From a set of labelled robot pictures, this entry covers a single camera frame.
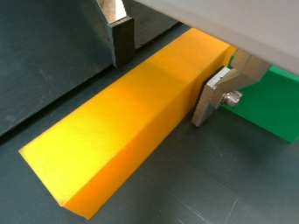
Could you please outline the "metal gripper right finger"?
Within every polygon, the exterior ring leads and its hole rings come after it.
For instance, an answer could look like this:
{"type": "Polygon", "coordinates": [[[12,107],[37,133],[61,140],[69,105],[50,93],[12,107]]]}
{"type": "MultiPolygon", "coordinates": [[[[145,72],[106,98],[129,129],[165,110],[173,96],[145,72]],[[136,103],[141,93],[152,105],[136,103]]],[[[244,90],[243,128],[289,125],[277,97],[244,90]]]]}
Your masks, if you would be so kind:
{"type": "Polygon", "coordinates": [[[227,104],[232,108],[237,106],[241,98],[239,90],[260,81],[269,68],[269,63],[237,49],[231,66],[232,68],[224,66],[209,77],[200,91],[191,119],[196,127],[204,123],[221,104],[227,104]]]}

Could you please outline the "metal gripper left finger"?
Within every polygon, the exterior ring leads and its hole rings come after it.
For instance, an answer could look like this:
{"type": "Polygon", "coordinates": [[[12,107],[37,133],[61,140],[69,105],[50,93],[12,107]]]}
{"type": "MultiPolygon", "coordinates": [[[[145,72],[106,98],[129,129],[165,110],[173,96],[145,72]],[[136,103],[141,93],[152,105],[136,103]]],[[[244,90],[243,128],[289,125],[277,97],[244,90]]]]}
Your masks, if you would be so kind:
{"type": "Polygon", "coordinates": [[[126,15],[122,0],[93,0],[106,23],[113,66],[125,66],[134,57],[134,20],[126,15]]]}

